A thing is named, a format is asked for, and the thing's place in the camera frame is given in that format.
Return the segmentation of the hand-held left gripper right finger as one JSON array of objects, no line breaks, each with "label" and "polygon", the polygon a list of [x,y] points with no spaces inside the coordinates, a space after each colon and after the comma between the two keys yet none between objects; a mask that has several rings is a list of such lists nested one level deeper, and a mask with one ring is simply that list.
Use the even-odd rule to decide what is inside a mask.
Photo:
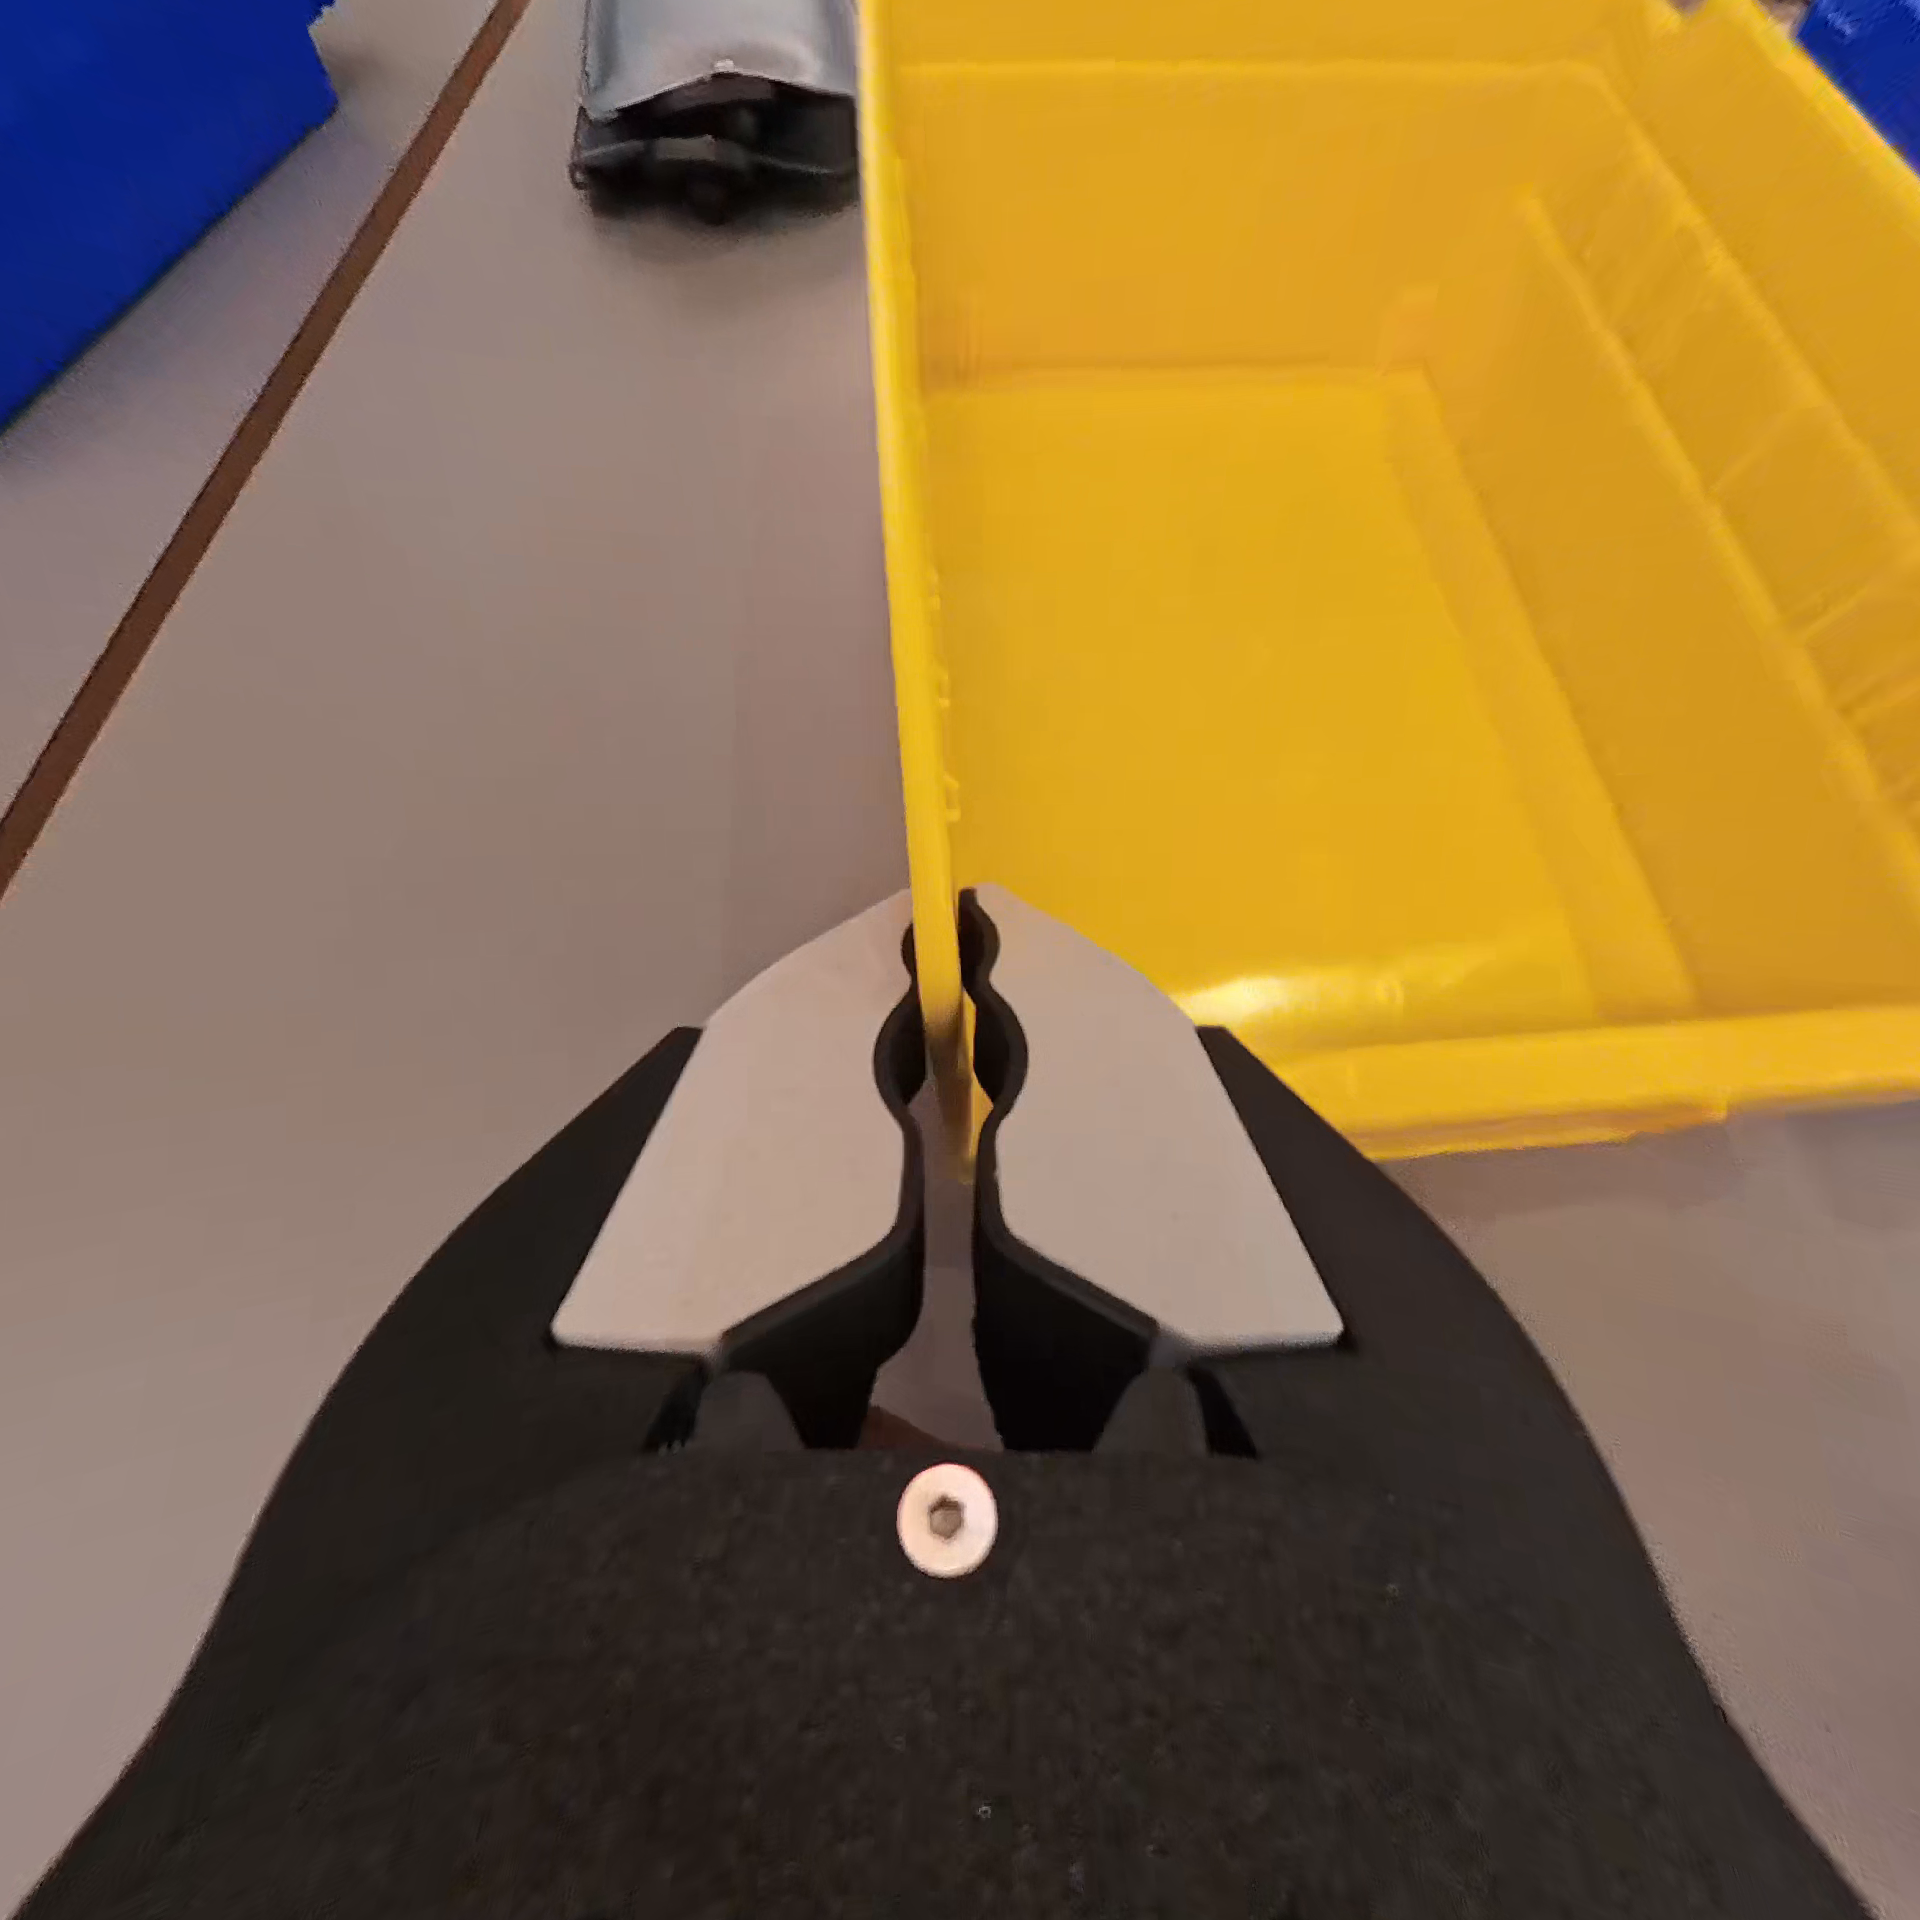
[{"label": "hand-held left gripper right finger", "polygon": [[1335,1348],[1343,1312],[1182,1004],[996,882],[960,928],[998,1443],[1083,1452],[1146,1370]]}]

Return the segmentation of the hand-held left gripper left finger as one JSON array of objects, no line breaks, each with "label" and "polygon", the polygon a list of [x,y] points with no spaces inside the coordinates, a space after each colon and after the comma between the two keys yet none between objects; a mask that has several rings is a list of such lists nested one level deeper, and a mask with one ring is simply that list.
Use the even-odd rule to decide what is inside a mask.
[{"label": "hand-held left gripper left finger", "polygon": [[566,1288],[559,1350],[755,1374],[804,1447],[859,1447],[923,1305],[923,1019],[896,892],[695,1036]]}]

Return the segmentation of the yellow plastic bin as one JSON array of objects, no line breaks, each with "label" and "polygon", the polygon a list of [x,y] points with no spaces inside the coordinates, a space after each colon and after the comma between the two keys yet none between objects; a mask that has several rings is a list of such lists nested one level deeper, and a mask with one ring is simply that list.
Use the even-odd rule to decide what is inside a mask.
[{"label": "yellow plastic bin", "polygon": [[906,847],[1384,1154],[1917,1097],[1917,169],[1754,3],[861,3]]}]

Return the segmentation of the grey zip pouch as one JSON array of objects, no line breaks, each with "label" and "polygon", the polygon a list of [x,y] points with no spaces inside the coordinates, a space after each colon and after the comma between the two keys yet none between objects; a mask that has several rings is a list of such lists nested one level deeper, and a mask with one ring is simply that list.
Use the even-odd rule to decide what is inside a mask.
[{"label": "grey zip pouch", "polygon": [[725,226],[859,193],[853,3],[584,3],[570,153],[601,210]]}]

